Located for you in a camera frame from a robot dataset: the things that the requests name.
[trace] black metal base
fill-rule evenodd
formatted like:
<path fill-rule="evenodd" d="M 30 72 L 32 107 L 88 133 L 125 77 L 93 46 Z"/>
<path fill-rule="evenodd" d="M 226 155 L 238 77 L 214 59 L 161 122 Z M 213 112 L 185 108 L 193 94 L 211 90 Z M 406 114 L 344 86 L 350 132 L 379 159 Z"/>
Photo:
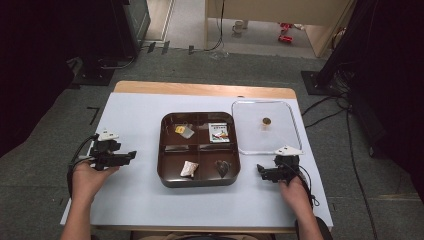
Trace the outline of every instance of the black metal base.
<path fill-rule="evenodd" d="M 109 86 L 114 72 L 114 69 L 98 69 L 96 71 L 86 71 L 84 66 L 82 66 L 78 74 L 75 76 L 72 84 Z"/>
<path fill-rule="evenodd" d="M 317 85 L 316 77 L 319 72 L 301 71 L 300 73 L 302 74 L 303 82 L 309 95 L 335 96 L 340 94 L 339 91 L 330 86 L 321 87 Z"/>

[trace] white tabletop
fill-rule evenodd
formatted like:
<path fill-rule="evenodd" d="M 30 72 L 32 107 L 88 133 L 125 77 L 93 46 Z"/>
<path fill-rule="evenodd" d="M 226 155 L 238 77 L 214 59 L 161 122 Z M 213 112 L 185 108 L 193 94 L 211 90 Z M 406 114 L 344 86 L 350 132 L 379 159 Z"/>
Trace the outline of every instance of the white tabletop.
<path fill-rule="evenodd" d="M 167 188 L 157 174 L 162 118 L 171 112 L 231 114 L 240 98 L 164 94 L 111 93 L 97 132 L 119 135 L 121 149 L 137 151 L 129 166 L 113 174 L 97 193 L 91 224 L 110 229 L 188 229 L 282 232 L 293 228 L 291 209 L 283 202 L 278 184 L 261 179 L 256 164 L 274 168 L 272 155 L 241 155 L 241 170 L 230 186 Z M 333 226 L 321 178 L 307 139 L 297 100 L 285 101 L 292 110 L 302 142 L 303 166 L 312 179 L 312 194 L 320 202 L 316 216 Z M 70 201 L 63 214 L 65 224 Z"/>

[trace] black stand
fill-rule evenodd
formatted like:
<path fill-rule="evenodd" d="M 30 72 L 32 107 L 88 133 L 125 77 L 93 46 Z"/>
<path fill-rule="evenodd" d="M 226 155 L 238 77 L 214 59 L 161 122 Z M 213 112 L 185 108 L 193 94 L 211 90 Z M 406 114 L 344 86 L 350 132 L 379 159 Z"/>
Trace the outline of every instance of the black stand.
<path fill-rule="evenodd" d="M 104 69 L 100 65 L 99 58 L 93 56 L 81 57 L 83 65 L 75 76 L 72 84 L 75 85 L 91 85 L 91 86 L 109 86 L 112 79 L 114 69 Z M 117 66 L 116 62 L 108 62 L 108 67 Z"/>
<path fill-rule="evenodd" d="M 309 95 L 336 96 L 340 94 L 340 92 L 333 89 L 331 85 L 318 85 L 316 79 L 319 72 L 301 71 L 300 73 L 302 74 L 303 83 Z"/>

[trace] wooden table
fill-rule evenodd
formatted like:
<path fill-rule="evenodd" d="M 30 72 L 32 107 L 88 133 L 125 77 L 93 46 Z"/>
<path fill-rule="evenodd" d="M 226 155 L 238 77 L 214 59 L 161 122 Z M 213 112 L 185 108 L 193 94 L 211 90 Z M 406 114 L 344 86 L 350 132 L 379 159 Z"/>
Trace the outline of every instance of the wooden table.
<path fill-rule="evenodd" d="M 224 19 L 304 24 L 317 57 L 321 57 L 340 27 L 347 26 L 355 0 L 227 0 Z M 222 0 L 206 0 L 205 49 L 208 18 L 221 18 Z"/>
<path fill-rule="evenodd" d="M 121 151 L 137 151 L 129 166 L 106 181 L 91 208 L 95 228 L 134 231 L 293 233 L 295 216 L 278 186 L 263 181 L 256 164 L 275 167 L 272 155 L 241 155 L 241 170 L 229 186 L 167 188 L 156 172 L 160 122 L 169 112 L 231 113 L 238 100 L 284 100 L 291 105 L 302 141 L 301 165 L 308 169 L 317 216 L 333 223 L 296 95 L 285 88 L 121 81 L 111 93 L 97 132 L 107 128 L 120 137 Z M 66 222 L 70 202 L 62 217 Z"/>

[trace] person's left hand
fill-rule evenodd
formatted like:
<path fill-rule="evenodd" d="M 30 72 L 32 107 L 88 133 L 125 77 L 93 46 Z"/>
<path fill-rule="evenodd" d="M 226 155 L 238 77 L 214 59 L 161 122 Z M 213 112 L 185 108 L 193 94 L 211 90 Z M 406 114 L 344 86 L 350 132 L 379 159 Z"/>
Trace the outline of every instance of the person's left hand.
<path fill-rule="evenodd" d="M 119 167 L 110 167 L 103 171 L 97 171 L 90 167 L 88 161 L 79 163 L 72 176 L 72 201 L 91 204 L 106 179 L 118 169 Z"/>

